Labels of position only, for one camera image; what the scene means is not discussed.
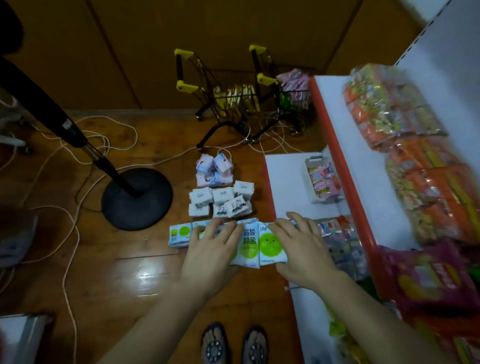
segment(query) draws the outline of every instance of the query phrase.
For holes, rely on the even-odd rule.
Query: foot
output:
[[[252,331],[243,351],[242,364],[264,364],[267,362],[267,339],[260,331]]]
[[[225,338],[219,328],[208,330],[202,339],[202,364],[227,364]]]

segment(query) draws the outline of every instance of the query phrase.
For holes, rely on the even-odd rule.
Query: forearm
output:
[[[205,301],[196,287],[174,284],[98,364],[166,363]]]
[[[335,272],[328,279],[328,284],[319,282],[316,293],[345,324],[372,363],[452,363],[345,273]]]

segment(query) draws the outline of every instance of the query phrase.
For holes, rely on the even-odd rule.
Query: small plastic tray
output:
[[[326,164],[330,164],[333,171],[335,171],[333,161],[329,157],[324,156],[323,154],[311,156],[310,158],[305,159],[305,163],[302,164],[301,174],[303,178],[303,183],[305,184],[305,190],[307,191],[308,199],[312,204],[332,204],[337,203],[345,198],[345,196],[343,195],[343,191],[340,191],[340,195],[332,196],[329,198],[320,198],[320,196],[317,195],[317,193],[315,192],[312,180],[310,179],[308,168],[318,167]]]

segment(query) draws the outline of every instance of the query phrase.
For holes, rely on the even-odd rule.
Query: black sandal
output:
[[[244,356],[245,356],[244,355],[245,354],[245,345],[247,344],[248,339],[250,338],[250,334],[252,333],[252,331],[260,332],[263,336],[265,336],[266,348],[264,348],[262,345],[260,345],[259,343],[256,342],[249,348],[248,357],[253,364],[266,364],[268,362],[268,353],[269,353],[268,336],[267,336],[267,333],[265,332],[265,329],[260,325],[252,326],[251,328],[249,328],[247,330],[247,332],[243,336],[243,344],[242,344],[242,348],[241,348],[241,361],[240,362],[243,363],[243,359],[244,359]],[[257,359],[255,357],[255,352],[256,351],[259,352],[260,359]]]
[[[222,332],[224,345],[222,346],[221,342],[219,342],[218,340],[209,342],[206,347],[206,357],[208,358],[208,361],[210,363],[216,363],[222,358],[223,354],[226,354],[227,356],[226,363],[230,364],[232,355],[231,355],[230,347],[228,345],[227,334],[225,333],[225,328],[219,322],[214,322],[206,327],[200,339],[200,348],[204,344],[205,334],[210,330],[213,332],[215,328],[219,328],[220,331]]]

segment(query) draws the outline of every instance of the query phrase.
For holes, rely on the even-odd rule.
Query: hand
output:
[[[318,226],[309,218],[287,212],[298,229],[278,218],[268,228],[279,239],[287,253],[288,263],[277,263],[277,271],[289,281],[318,293],[319,286],[327,283],[332,273],[340,272],[334,265]]]
[[[198,290],[206,300],[220,292],[239,270],[229,264],[243,234],[243,224],[232,221],[215,237],[215,231],[223,222],[221,218],[214,218],[206,227],[193,229],[180,273],[180,282]]]

